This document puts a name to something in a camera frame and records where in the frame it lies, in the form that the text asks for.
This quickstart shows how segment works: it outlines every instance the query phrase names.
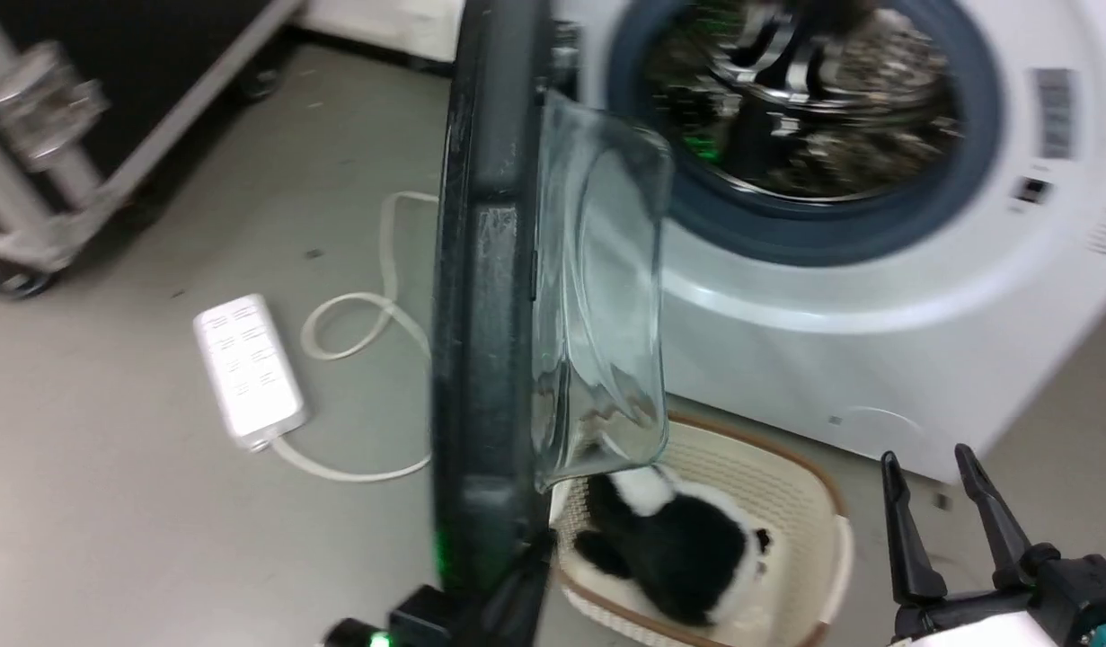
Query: white cable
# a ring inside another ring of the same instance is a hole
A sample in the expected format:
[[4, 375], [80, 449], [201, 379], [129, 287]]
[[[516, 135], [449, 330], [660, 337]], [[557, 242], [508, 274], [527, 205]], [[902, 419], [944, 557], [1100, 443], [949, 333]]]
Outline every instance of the white cable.
[[[322, 303], [313, 312], [310, 313], [309, 319], [305, 320], [305, 324], [301, 327], [301, 347], [304, 348], [306, 355], [314, 357], [314, 359], [322, 359], [325, 362], [333, 362], [336, 359], [343, 359], [343, 357], [348, 357], [351, 355], [356, 355], [356, 353], [362, 352], [373, 340], [376, 340], [380, 332], [385, 331], [388, 326], [389, 320], [396, 321], [400, 324], [400, 327], [409, 332], [413, 340], [416, 341], [418, 347], [420, 347], [421, 353], [425, 353], [426, 361], [432, 359], [432, 352], [429, 349], [428, 335], [425, 334], [424, 328], [420, 327], [419, 323], [413, 320], [400, 306], [397, 305], [397, 265], [396, 259], [393, 255], [393, 226], [396, 219], [396, 206], [397, 201], [401, 198], [409, 200], [419, 200], [422, 202], [438, 204], [437, 196], [429, 196], [427, 194], [418, 194], [416, 191], [399, 191], [393, 194], [392, 196], [385, 197], [385, 201], [380, 202], [380, 231], [377, 233], [377, 254], [380, 259], [380, 289], [385, 292], [384, 294], [373, 294], [373, 292], [348, 292], [348, 294], [341, 294], [338, 298], [327, 300], [327, 302]], [[343, 352], [327, 352], [327, 349], [322, 347], [322, 344], [317, 341], [317, 322], [322, 316], [325, 315], [333, 306], [338, 303], [347, 302], [347, 300], [359, 300], [361, 302], [372, 303], [373, 305], [380, 307], [380, 316], [369, 328], [368, 334], [356, 343], [352, 347], [343, 349]], [[293, 448], [289, 442], [285, 441], [285, 437], [278, 437], [273, 439], [273, 449], [276, 450], [276, 455], [283, 458], [290, 466], [307, 472], [312, 476], [320, 477], [322, 479], [328, 479], [331, 482], [347, 482], [347, 483], [376, 483], [376, 482], [387, 482], [393, 479], [400, 479], [400, 477], [406, 477], [421, 470], [428, 466], [430, 456], [425, 456], [413, 466], [403, 467], [399, 470], [394, 470], [390, 472], [380, 472], [376, 474], [354, 474], [348, 472], [343, 472], [340, 470], [334, 470], [333, 467], [322, 466], [320, 462], [307, 458], [307, 456], [302, 455], [296, 449]]]

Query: door glass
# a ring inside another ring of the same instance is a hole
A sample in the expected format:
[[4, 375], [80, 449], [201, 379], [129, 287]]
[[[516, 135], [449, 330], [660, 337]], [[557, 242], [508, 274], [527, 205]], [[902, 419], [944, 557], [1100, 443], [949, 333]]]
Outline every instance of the door glass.
[[664, 449], [660, 233], [672, 161], [654, 132], [549, 92], [533, 307], [536, 484]]

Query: white power strip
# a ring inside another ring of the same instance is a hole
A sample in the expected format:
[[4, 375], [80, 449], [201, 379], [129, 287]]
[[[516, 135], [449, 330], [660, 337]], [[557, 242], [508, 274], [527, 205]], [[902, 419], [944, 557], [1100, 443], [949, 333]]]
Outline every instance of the white power strip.
[[260, 451], [305, 422], [305, 400], [260, 294], [208, 309], [194, 332], [237, 445]]

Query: beige plastic basket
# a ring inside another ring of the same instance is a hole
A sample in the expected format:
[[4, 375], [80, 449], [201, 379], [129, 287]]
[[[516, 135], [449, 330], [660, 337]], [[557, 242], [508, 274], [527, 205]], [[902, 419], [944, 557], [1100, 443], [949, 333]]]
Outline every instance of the beige plastic basket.
[[559, 483], [556, 570], [571, 605], [653, 647], [811, 647], [839, 611], [853, 564], [852, 528], [831, 480], [811, 462], [730, 427], [671, 415], [662, 462], [732, 495], [772, 535], [758, 586], [710, 629], [671, 623], [629, 582], [599, 573], [572, 550], [588, 528], [582, 480]]

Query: gray floor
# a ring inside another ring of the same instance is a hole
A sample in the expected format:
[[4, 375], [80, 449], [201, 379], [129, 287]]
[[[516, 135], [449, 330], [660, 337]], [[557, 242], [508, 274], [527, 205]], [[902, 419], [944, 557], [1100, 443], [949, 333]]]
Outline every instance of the gray floor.
[[[311, 645], [432, 578], [426, 474], [335, 484], [237, 450], [190, 320], [261, 292], [314, 408], [294, 445], [355, 470], [419, 458], [426, 368], [411, 340], [392, 332], [325, 364], [301, 355], [296, 332], [323, 300], [380, 290], [377, 205], [437, 189], [446, 97], [440, 79], [305, 48], [275, 97], [223, 128], [161, 221], [44, 298], [0, 303], [0, 645]], [[396, 250], [400, 302], [427, 326], [432, 209], [405, 209]], [[372, 316], [343, 309], [331, 345]], [[853, 509], [859, 561], [827, 644], [884, 644], [876, 467], [758, 431], [828, 468]], [[1106, 555], [1106, 323], [988, 467], [1033, 540]], [[956, 491], [949, 511], [929, 504], [936, 489], [916, 483], [937, 565], [952, 586], [983, 586], [974, 513]], [[624, 644], [557, 594], [545, 625], [547, 647]]]

